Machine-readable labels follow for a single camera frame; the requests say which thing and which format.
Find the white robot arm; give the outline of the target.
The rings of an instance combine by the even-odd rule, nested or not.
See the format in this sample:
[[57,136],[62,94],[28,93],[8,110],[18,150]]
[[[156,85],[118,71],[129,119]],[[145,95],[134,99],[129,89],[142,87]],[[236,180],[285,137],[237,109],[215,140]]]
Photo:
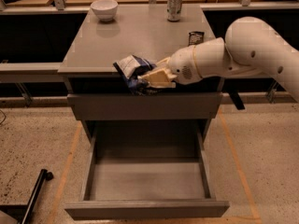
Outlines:
[[244,17],[224,38],[190,45],[157,63],[141,78],[152,88],[188,85],[207,77],[249,77],[265,73],[299,101],[299,50],[266,22]]

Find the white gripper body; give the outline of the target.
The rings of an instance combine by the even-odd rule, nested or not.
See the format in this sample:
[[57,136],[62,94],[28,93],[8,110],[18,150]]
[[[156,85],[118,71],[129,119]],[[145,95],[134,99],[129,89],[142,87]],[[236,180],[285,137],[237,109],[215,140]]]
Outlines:
[[176,75],[176,82],[182,85],[196,83],[200,80],[193,58],[194,46],[176,51],[169,59],[168,66]]

